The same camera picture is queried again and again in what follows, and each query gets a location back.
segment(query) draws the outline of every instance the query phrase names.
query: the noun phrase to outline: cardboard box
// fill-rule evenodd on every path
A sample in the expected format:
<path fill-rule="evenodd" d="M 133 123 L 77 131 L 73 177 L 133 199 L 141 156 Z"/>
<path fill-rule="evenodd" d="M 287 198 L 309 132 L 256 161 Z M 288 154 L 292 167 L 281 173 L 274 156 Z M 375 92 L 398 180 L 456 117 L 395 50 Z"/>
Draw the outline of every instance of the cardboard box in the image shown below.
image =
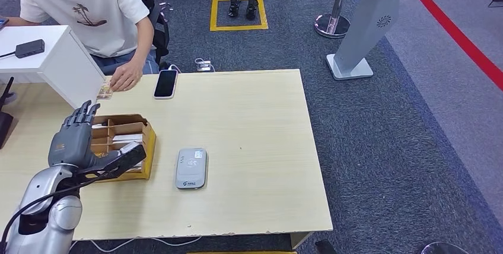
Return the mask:
<path fill-rule="evenodd" d="M 119 150 L 128 143 L 114 143 L 116 135 L 142 134 L 142 145 L 147 156 L 141 166 L 132 168 L 117 179 L 99 182 L 124 181 L 150 178 L 152 161 L 154 159 L 156 135 L 150 123 L 141 115 L 111 115 L 96 116 L 93 125 L 104 124 L 105 127 L 94 128 L 92 132 L 91 151 L 97 156 L 104 156 L 112 150 Z"/>

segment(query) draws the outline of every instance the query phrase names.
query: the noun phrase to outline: table leg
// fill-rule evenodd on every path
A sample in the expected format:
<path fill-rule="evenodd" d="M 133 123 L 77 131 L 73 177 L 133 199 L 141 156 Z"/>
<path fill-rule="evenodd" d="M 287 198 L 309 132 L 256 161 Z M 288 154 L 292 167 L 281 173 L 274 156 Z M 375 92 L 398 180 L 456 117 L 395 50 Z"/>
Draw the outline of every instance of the table leg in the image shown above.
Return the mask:
<path fill-rule="evenodd" d="M 297 232 L 290 234 L 290 240 L 292 241 L 292 249 L 297 249 L 300 244 L 304 243 L 306 239 L 308 239 L 313 232 Z"/>

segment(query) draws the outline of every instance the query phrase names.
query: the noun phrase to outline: man's arm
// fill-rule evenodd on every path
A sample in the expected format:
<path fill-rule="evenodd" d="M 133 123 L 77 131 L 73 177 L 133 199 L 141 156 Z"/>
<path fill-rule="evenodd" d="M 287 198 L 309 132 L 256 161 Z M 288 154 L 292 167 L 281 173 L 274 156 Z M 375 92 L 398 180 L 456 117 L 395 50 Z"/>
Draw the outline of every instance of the man's arm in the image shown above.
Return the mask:
<path fill-rule="evenodd" d="M 25 27 L 25 26 L 38 26 L 40 23 L 32 23 L 31 21 L 27 21 L 23 18 L 9 17 L 9 22 L 7 22 L 7 26 L 9 27 Z"/>
<path fill-rule="evenodd" d="M 136 23 L 138 29 L 138 47 L 131 60 L 119 66 L 110 80 L 110 86 L 113 91 L 127 91 L 134 87 L 143 75 L 143 67 L 147 55 L 152 48 L 154 39 L 154 27 L 148 19 L 143 18 Z"/>
<path fill-rule="evenodd" d="M 154 40 L 154 27 L 148 17 L 143 18 L 137 22 L 136 28 L 138 29 L 138 47 L 136 48 L 135 55 L 131 62 L 142 63 L 142 68 L 145 65 L 147 55 L 152 49 L 152 41 Z"/>

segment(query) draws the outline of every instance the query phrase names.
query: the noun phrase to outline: white portable device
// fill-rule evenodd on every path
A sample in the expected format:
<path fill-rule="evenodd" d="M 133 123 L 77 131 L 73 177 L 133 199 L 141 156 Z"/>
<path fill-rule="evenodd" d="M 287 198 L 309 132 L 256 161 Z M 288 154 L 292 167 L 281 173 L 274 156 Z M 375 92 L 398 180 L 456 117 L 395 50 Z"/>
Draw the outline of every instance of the white portable device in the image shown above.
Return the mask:
<path fill-rule="evenodd" d="M 176 70 L 162 70 L 157 79 L 155 86 L 154 98 L 155 99 L 171 99 L 174 96 L 174 89 L 176 86 L 176 79 L 178 72 Z"/>
<path fill-rule="evenodd" d="M 175 185 L 179 189 L 199 189 L 206 183 L 208 154 L 203 148 L 182 149 L 178 153 Z"/>

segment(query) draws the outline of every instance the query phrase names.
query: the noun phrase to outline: card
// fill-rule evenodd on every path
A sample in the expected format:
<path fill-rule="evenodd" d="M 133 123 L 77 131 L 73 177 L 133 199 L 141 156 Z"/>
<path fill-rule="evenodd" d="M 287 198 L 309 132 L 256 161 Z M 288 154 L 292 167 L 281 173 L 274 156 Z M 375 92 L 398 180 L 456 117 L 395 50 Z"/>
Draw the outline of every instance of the card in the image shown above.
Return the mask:
<path fill-rule="evenodd" d="M 112 97 L 113 91 L 110 88 L 110 80 L 107 80 L 103 85 L 101 85 L 100 92 L 96 97 L 98 100 L 108 100 Z"/>

